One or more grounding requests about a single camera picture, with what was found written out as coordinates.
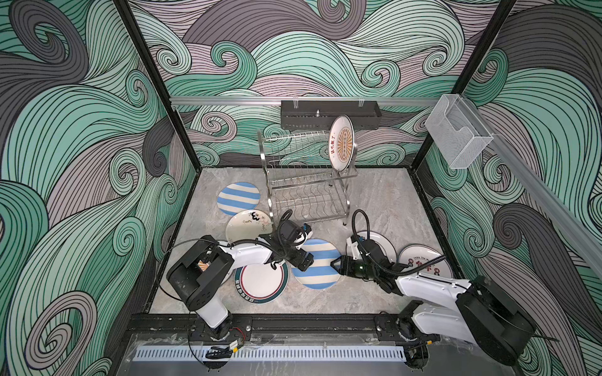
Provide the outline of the white plate cloud emblem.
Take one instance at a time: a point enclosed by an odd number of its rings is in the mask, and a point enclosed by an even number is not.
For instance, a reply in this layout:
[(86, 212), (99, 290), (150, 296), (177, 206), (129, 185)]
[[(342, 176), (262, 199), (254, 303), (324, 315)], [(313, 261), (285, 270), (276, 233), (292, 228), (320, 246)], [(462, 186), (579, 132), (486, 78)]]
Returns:
[[(384, 254), (387, 256), (388, 260), (391, 263), (395, 263), (398, 261), (398, 255), (395, 251), (393, 244), (382, 234), (377, 233), (376, 231), (372, 231), (370, 235), (371, 239), (376, 242), (376, 244), (381, 247)], [(359, 250), (357, 250), (356, 246), (353, 246), (353, 241), (351, 238), (346, 239), (346, 253), (347, 256), (352, 256), (353, 259), (359, 259), (360, 254)]]

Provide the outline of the blue striped plate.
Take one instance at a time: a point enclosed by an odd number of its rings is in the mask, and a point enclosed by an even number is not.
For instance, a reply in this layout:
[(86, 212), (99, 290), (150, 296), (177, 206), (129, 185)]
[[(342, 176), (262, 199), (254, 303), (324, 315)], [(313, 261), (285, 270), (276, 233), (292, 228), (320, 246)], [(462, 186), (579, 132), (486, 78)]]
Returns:
[(252, 183), (238, 182), (224, 187), (219, 192), (216, 203), (220, 211), (229, 216), (257, 207), (260, 202), (260, 190)]
[(310, 239), (303, 245), (303, 250), (313, 255), (314, 262), (306, 271), (293, 267), (296, 280), (313, 290), (324, 290), (335, 285), (341, 275), (331, 267), (331, 262), (340, 257), (338, 249), (322, 239)]

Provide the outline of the orange sun plate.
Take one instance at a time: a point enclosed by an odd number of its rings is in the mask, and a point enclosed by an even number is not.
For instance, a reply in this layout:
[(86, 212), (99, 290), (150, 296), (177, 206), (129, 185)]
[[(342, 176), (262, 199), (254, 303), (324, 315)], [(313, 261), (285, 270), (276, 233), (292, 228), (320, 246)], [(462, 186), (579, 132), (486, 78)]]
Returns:
[(197, 266), (200, 269), (200, 271), (202, 271), (204, 273), (209, 268), (210, 262), (208, 262), (204, 258), (201, 258), (201, 259), (199, 259)]
[(341, 172), (351, 163), (354, 155), (354, 128), (351, 119), (341, 115), (332, 123), (328, 141), (329, 161)]

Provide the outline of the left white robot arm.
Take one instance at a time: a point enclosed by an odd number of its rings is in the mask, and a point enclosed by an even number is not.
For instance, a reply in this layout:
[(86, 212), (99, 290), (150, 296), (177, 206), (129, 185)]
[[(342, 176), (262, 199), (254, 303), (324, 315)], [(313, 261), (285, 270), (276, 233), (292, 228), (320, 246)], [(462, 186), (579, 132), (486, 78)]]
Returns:
[(166, 280), (187, 309), (222, 337), (223, 332), (231, 328), (232, 319), (216, 294), (227, 274), (253, 265), (276, 269), (283, 262), (305, 271), (314, 262), (314, 256), (303, 250), (312, 233), (306, 223), (300, 226), (290, 219), (282, 219), (272, 233), (255, 239), (221, 244), (205, 235), (171, 266)]

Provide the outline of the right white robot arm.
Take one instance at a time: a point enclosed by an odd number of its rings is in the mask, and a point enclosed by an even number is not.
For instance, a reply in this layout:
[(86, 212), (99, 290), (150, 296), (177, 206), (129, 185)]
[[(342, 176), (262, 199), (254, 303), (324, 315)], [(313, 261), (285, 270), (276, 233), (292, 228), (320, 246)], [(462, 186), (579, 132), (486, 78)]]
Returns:
[(424, 263), (394, 263), (367, 236), (353, 235), (348, 244), (351, 255), (331, 263), (336, 272), (411, 299), (393, 319), (401, 340), (410, 346), (409, 360), (423, 360), (427, 345), (453, 338), (514, 366), (536, 335), (534, 320), (497, 283), (483, 276), (466, 280), (434, 274), (443, 255)]

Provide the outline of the white plate black squiggle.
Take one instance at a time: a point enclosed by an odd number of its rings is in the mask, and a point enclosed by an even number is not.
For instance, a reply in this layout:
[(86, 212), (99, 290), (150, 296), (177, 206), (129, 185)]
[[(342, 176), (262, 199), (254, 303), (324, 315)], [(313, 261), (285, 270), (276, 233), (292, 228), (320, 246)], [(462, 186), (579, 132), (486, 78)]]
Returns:
[(229, 243), (235, 241), (257, 239), (262, 234), (273, 230), (271, 217), (263, 211), (245, 210), (236, 214), (226, 227), (226, 239)]

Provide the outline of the green rimmed white plate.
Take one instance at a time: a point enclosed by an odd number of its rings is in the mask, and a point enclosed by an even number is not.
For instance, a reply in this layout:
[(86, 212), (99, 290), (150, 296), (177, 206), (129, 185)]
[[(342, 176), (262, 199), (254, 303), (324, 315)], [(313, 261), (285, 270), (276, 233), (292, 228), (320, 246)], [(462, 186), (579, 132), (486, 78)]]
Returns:
[(267, 304), (285, 291), (289, 281), (286, 264), (273, 269), (270, 264), (255, 264), (239, 268), (235, 273), (235, 288), (246, 302)]

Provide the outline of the white plate red characters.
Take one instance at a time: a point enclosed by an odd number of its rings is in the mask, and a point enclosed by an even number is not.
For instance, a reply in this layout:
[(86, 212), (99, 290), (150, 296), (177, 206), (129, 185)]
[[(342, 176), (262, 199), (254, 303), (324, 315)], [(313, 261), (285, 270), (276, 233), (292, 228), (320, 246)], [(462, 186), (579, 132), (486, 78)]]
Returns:
[[(441, 253), (426, 245), (411, 244), (402, 249), (398, 255), (398, 263), (406, 264), (410, 269), (438, 258)], [(452, 269), (446, 259), (421, 270), (423, 274), (453, 278)]]

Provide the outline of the black perforated wall shelf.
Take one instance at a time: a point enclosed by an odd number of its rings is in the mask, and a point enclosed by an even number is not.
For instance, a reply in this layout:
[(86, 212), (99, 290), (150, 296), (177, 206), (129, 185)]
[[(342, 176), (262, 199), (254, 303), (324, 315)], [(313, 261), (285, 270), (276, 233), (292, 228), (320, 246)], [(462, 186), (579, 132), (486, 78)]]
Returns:
[(292, 101), (282, 101), (280, 124), (288, 131), (330, 130), (332, 123), (341, 115), (351, 119), (355, 131), (377, 129), (383, 118), (375, 101), (367, 101), (361, 106), (351, 101), (309, 101), (297, 105)]

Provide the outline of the clear acrylic wall box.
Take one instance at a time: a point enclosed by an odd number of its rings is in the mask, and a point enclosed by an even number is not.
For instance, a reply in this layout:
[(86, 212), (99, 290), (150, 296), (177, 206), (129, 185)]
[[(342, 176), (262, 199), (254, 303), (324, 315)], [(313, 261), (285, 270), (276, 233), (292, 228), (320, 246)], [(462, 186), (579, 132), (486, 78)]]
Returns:
[(477, 107), (459, 94), (442, 95), (425, 125), (453, 170), (468, 169), (493, 141), (492, 130)]

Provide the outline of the aluminium wall rail back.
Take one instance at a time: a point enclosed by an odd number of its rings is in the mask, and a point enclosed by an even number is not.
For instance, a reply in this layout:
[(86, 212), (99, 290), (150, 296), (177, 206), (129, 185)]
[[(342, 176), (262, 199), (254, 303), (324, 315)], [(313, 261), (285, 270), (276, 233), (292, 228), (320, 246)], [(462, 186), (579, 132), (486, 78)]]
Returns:
[(300, 102), (351, 101), (358, 106), (367, 101), (375, 101), (385, 107), (434, 107), (439, 98), (414, 97), (241, 97), (241, 96), (209, 96), (209, 97), (170, 97), (172, 106), (279, 106), (282, 101), (292, 101), (295, 105)]

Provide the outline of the aluminium wall rail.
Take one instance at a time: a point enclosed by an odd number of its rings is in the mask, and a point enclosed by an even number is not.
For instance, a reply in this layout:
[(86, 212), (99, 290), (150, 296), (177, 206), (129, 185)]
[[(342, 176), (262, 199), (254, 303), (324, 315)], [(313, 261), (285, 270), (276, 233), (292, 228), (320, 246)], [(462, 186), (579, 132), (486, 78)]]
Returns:
[(479, 110), (469, 101), (468, 107), (493, 136), (491, 148), (506, 162), (509, 170), (538, 202), (541, 212), (553, 221), (564, 239), (575, 246), (580, 257), (597, 276), (600, 276), (600, 241), (543, 181), (545, 169), (538, 154), (537, 142), (518, 117), (496, 104), (486, 105)]
[(292, 101), (295, 105), (300, 102), (351, 101), (358, 106), (367, 101), (375, 101), (385, 107), (434, 107), (439, 98), (414, 97), (241, 97), (241, 96), (209, 96), (209, 97), (170, 97), (172, 106), (279, 106), (282, 101)]

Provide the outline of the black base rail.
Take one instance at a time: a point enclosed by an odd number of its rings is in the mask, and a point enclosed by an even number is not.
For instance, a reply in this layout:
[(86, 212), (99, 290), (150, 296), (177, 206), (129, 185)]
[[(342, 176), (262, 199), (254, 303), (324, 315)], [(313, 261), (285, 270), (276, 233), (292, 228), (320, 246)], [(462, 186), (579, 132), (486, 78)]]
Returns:
[(219, 342), (227, 338), (246, 341), (259, 335), (376, 335), (380, 341), (413, 342), (436, 335), (452, 337), (452, 326), (459, 324), (475, 339), (500, 335), (503, 325), (491, 313), (474, 316), (468, 321), (455, 317), (448, 323), (443, 316), (435, 321), (442, 324), (436, 329), (426, 321), (434, 318), (436, 311), (378, 314), (233, 314), (217, 329), (212, 329), (196, 313), (188, 314), (136, 314), (132, 316), (125, 333), (190, 335), (194, 342)]

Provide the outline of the aluminium wall rail right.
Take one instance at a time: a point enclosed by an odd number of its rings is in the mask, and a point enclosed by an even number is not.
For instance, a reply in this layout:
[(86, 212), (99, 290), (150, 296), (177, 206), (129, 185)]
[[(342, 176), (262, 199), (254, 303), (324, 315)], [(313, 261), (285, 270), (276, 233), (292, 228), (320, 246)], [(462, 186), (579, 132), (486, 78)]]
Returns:
[(537, 142), (518, 117), (496, 104), (486, 105), (479, 110), (469, 101), (468, 107), (493, 136), (491, 148), (506, 162), (509, 170), (538, 202), (541, 212), (553, 221), (564, 239), (575, 246), (580, 257), (597, 276), (600, 276), (600, 241), (543, 181), (545, 169), (538, 154)]

